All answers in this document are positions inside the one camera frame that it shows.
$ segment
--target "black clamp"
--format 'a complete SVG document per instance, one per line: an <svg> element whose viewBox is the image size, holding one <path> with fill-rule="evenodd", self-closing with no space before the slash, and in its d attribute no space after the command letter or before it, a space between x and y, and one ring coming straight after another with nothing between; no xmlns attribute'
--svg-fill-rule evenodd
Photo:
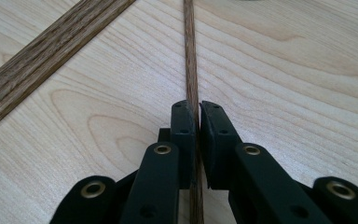
<svg viewBox="0 0 358 224"><path fill-rule="evenodd" d="M202 102L200 148L208 187L229 190L237 223L358 223L358 188L323 177L297 183L261 146L243 143L220 105ZM117 183L79 181L51 223L176 223L179 189L193 181L197 127L187 101L172 106L170 129L160 129L138 171Z"/></svg>

